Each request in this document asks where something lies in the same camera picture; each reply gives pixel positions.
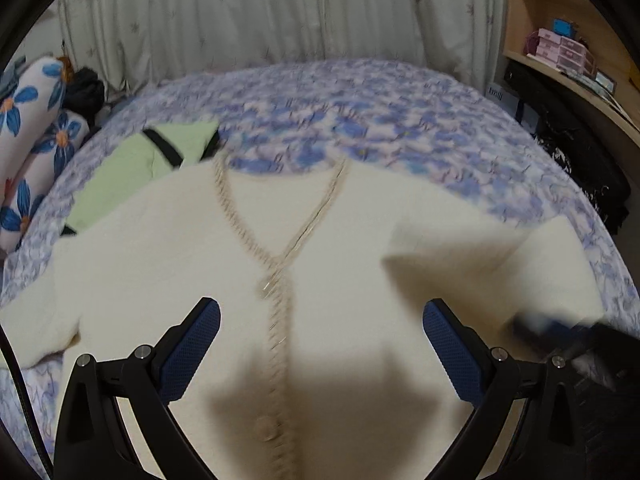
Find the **light green folded garment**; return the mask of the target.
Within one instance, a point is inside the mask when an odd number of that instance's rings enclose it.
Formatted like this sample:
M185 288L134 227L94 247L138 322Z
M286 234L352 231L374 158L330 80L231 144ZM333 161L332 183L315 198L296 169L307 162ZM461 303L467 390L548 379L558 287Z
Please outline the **light green folded garment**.
M145 185L220 149L219 122L160 124L128 136L74 196L63 235L89 229Z

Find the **cream knit cardigan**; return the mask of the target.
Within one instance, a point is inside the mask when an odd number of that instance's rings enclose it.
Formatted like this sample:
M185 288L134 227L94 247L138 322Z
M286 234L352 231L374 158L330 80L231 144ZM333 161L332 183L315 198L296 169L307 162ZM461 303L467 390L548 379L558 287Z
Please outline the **cream knit cardigan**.
M221 479L270 477L266 271L233 232L204 162L145 185L88 231L60 240L43 274L1 311L18 362L62 352L120 359L152 344L198 300L220 332L179 424ZM292 407L304 479L422 479L468 407L428 343L422 311L442 298L492 346L523 310L600 318L600 292L567 218L512 228L437 185L350 162L329 171L229 172L232 205L270 252L328 209L290 268Z

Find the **lower floral rolled pillow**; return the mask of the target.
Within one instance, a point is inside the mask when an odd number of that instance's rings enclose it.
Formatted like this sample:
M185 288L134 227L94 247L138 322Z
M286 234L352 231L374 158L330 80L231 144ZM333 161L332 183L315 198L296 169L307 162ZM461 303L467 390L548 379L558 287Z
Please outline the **lower floral rolled pillow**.
M60 110L30 150L1 206L2 258L20 247L38 208L88 132L84 118L69 110Z

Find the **floral rolled pillow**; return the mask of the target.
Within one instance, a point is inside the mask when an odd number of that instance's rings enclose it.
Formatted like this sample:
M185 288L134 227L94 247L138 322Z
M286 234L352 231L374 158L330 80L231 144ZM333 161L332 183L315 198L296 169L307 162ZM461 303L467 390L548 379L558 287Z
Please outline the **floral rolled pillow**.
M1 198L30 150L52 124L64 100L66 75L58 58L38 58L1 102Z
M30 150L1 206L2 258L20 247L38 208L88 132L84 118L69 110L60 110Z

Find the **white patterned curtain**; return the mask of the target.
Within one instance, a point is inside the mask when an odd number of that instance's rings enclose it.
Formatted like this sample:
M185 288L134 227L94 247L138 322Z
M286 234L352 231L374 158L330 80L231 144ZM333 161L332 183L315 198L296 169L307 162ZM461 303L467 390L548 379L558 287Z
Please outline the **white patterned curtain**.
M58 0L64 46L112 90L329 58L385 58L483 89L506 0Z

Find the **wooden bookshelf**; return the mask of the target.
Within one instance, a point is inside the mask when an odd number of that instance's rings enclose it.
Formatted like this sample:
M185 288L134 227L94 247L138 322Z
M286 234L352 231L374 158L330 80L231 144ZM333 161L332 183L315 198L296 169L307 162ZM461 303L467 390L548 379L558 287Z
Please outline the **wooden bookshelf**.
M593 77L602 80L602 92L570 78L554 65L553 56L528 53L527 39L538 29L547 39L568 29L577 42L576 49L585 50L593 60ZM639 66L589 0L508 0L503 55L574 92L632 142L639 142Z

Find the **black clothing pile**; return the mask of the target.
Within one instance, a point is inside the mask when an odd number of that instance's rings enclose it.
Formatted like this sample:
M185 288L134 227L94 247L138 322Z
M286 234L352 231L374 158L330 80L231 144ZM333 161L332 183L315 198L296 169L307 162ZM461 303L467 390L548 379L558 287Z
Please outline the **black clothing pile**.
M74 73L72 82L66 87L62 109L78 114L92 129L104 104L105 86L98 74L88 67Z

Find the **pink drawer organizer box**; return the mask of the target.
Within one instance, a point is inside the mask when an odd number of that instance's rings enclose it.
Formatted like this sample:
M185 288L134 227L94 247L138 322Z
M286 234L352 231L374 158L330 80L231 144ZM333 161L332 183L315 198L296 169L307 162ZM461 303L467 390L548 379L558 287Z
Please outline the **pink drawer organizer box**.
M583 44L549 29L531 32L526 38L524 53L556 68L567 68L589 77L596 74L594 57Z

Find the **upper floral rolled pillow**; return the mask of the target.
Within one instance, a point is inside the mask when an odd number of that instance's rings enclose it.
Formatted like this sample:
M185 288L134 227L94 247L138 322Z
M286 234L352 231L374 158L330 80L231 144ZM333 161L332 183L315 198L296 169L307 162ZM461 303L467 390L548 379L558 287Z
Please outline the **upper floral rolled pillow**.
M52 124L64 100L66 75L58 58L38 58L1 102L1 198L30 150Z

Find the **blue purple floral bed blanket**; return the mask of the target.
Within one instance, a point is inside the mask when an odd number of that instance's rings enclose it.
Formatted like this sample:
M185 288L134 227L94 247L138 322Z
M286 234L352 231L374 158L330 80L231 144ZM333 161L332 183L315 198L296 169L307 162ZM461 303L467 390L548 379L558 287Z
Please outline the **blue purple floral bed blanket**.
M74 196L120 142L149 126L213 120L219 122L221 146L204 162L216 167L218 202L267 274L267 479L303 479L292 407L288 330L294 299L288 269L328 207L314 208L292 242L270 252L233 208L229 172L297 177L329 171L332 184L339 185L346 166L361 162L427 180L512 228L567 218L596 280L602 318L638 330L639 295L612 236L580 187L525 129L454 78L365 60L194 75L139 96L87 142L55 182L22 247L6 262L2 309L43 274L56 243L78 235L62 234ZM63 353L54 352L31 367L19 362L47 441L54 438L73 366L63 361Z

